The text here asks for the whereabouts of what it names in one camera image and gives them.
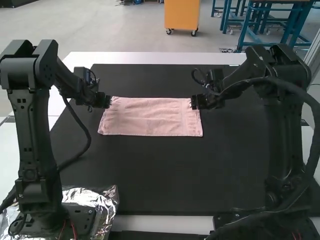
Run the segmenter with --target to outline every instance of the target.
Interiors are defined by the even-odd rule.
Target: cable
[[[293,232],[291,234],[292,234],[293,239],[297,240],[296,235]]]
[[[86,128],[86,126],[81,122],[80,118],[77,116],[76,112],[74,111],[74,109],[71,107],[70,103],[68,102],[68,100],[65,97],[62,97],[63,102],[66,106],[66,108],[69,110],[69,112],[71,113],[72,117],[74,118],[74,120],[76,121],[76,123],[80,126],[80,128],[84,131],[84,134],[87,138],[86,144],[84,146],[84,148],[78,152],[75,156],[71,157],[68,160],[65,160],[63,163],[61,163],[60,165],[58,165],[58,171],[61,172],[63,169],[67,168],[68,166],[70,166],[71,164],[73,164],[74,162],[76,162],[78,160],[78,158],[83,155],[90,147],[91,145],[91,135],[89,130]]]
[[[62,234],[62,232],[63,232],[63,231],[64,231],[64,229],[65,229],[66,222],[67,222],[67,220],[65,219],[65,220],[64,220],[64,222],[63,222],[63,227],[62,227],[62,229],[61,229],[61,231],[60,231],[60,234],[59,234],[58,240],[60,240],[60,238],[61,238],[61,234]]]
[[[89,68],[88,68],[88,70],[94,76],[94,81],[97,82],[97,77],[96,77],[95,73]]]
[[[74,240],[77,240],[78,239],[78,235],[77,235],[77,231],[76,231],[75,225],[71,220],[70,220],[70,224],[72,226]]]
[[[292,172],[292,168],[290,168],[290,171],[288,172],[288,174],[285,177],[283,177],[282,179],[277,178],[276,176],[272,176],[272,178],[277,179],[277,180],[286,180],[290,176],[291,172]]]
[[[86,138],[87,138],[87,142],[81,151],[79,151],[73,157],[65,160],[63,163],[61,163],[60,165],[57,166],[57,169],[59,172],[61,172],[62,170],[64,170],[68,166],[70,166],[71,164],[78,161],[79,157],[81,155],[83,155],[89,149],[89,147],[91,145],[91,141],[92,141],[90,132],[88,131],[86,126],[81,122],[80,118],[77,116],[77,114],[75,113],[75,111],[71,107],[68,100],[65,97],[62,97],[62,99],[63,99],[63,102],[64,102],[66,108],[69,110],[69,112],[71,113],[71,115],[74,118],[74,120],[76,121],[76,123],[84,131]],[[7,197],[3,200],[2,204],[0,205],[0,214],[14,202],[15,198],[16,198],[16,186],[14,185],[13,188],[11,189],[11,191],[9,192],[9,194],[7,195]]]
[[[20,217],[20,218],[17,218],[16,220],[14,220],[14,221],[10,224],[10,226],[9,226],[8,235],[9,235],[10,237],[14,237],[15,235],[18,235],[18,234],[21,232],[21,230],[24,228],[24,225],[25,225],[25,223],[26,223],[26,220],[27,220],[27,215],[26,215],[26,214],[24,214],[23,217]],[[14,231],[14,232],[12,232],[12,231],[11,231],[12,226],[13,226],[15,223],[18,223],[18,222],[21,222],[21,223],[18,225],[17,230]]]
[[[201,74],[201,77],[202,77],[202,80],[199,80],[196,78],[195,76],[195,73],[196,72],[199,72]],[[191,78],[199,85],[201,85],[202,87],[205,87],[207,89],[207,91],[215,96],[218,96],[220,93],[217,92],[217,91],[213,91],[211,89],[211,86],[209,84],[209,82],[206,80],[207,79],[207,76],[204,74],[203,71],[201,71],[200,69],[198,68],[194,68],[192,71],[191,71]]]
[[[274,214],[285,212],[293,204],[295,204],[295,202],[308,189],[310,181],[313,179],[313,176],[315,174],[315,170],[318,165],[318,160],[320,157],[320,147],[319,147],[320,146],[320,104],[306,91],[304,91],[302,88],[296,86],[293,83],[280,80],[276,77],[269,76],[269,77],[257,77],[257,78],[236,82],[230,85],[229,87],[227,87],[226,89],[224,89],[221,92],[219,98],[223,99],[224,94],[228,93],[229,90],[235,90],[235,88],[239,88],[242,91],[244,91],[245,89],[249,88],[254,84],[261,84],[261,83],[271,83],[271,84],[277,85],[280,89],[296,94],[301,98],[301,100],[303,100],[306,104],[308,104],[311,107],[315,127],[314,127],[314,132],[312,137],[312,143],[310,147],[310,154],[306,163],[305,174],[302,178],[301,184],[297,187],[297,189],[293,191],[291,195],[289,195],[289,197],[285,199],[280,204],[280,206],[278,206],[276,209],[272,211],[262,211],[259,213],[251,214],[243,218],[240,218],[237,221],[225,224],[224,226],[218,228],[216,231],[212,232],[206,238],[206,240],[213,240],[219,235],[227,231],[237,229],[238,227],[241,227],[241,226],[248,226],[262,219],[266,219]]]

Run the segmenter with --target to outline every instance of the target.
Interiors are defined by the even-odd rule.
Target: towel
[[[133,136],[202,137],[199,110],[190,98],[112,97],[102,115],[98,133]]]

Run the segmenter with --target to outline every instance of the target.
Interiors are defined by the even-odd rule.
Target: crumpled foil
[[[63,203],[78,204],[80,206],[93,207],[96,211],[90,239],[108,239],[111,227],[119,204],[119,194],[116,185],[106,189],[89,189],[83,187],[64,186],[62,191]],[[8,235],[10,224],[17,218],[19,206],[17,203],[8,207],[0,214],[0,240],[55,240],[57,237],[31,237],[17,235],[15,238]]]

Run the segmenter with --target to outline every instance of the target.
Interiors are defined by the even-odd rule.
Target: gray floor
[[[239,31],[222,34],[221,18],[210,17],[212,0],[202,0],[198,37],[164,29],[164,5],[145,3],[115,6],[115,0],[39,0],[16,9],[0,8],[0,51],[13,39],[55,39],[59,56],[72,51],[97,52],[219,52],[235,48]],[[223,0],[217,0],[222,6]],[[311,11],[303,32],[313,38],[320,26]],[[263,38],[278,41],[281,31]],[[0,90],[0,117],[11,112],[5,92]]]

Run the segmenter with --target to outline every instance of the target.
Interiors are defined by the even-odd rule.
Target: black table
[[[189,98],[203,89],[193,68],[217,65],[96,64],[100,91],[119,97]],[[225,75],[236,67],[223,66]],[[75,106],[92,136],[81,161],[61,173],[63,185],[119,189],[118,214],[212,216],[231,208],[264,206],[268,132],[261,100],[250,88],[226,107],[200,111],[203,137],[144,137],[97,133],[103,109]],[[71,157],[86,138],[67,110],[51,130],[57,163]],[[320,189],[313,182],[313,216],[320,216]]]
[[[17,8],[37,0],[0,0],[0,8]]]

